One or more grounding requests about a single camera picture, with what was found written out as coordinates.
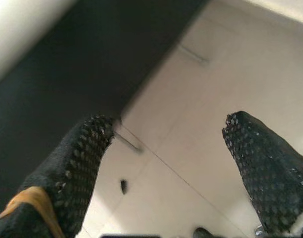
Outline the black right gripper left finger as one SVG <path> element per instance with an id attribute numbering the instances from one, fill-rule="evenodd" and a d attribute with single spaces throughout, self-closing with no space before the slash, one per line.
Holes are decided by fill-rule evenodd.
<path id="1" fill-rule="evenodd" d="M 76 124 L 0 213 L 0 238 L 77 236 L 113 137 L 112 117 L 94 115 Z"/>

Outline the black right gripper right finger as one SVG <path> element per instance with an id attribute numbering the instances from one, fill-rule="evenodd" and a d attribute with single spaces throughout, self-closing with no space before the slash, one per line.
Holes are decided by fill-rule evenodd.
<path id="1" fill-rule="evenodd" d="M 222 137 L 268 235 L 303 235 L 303 155 L 245 111 L 226 116 Z"/>

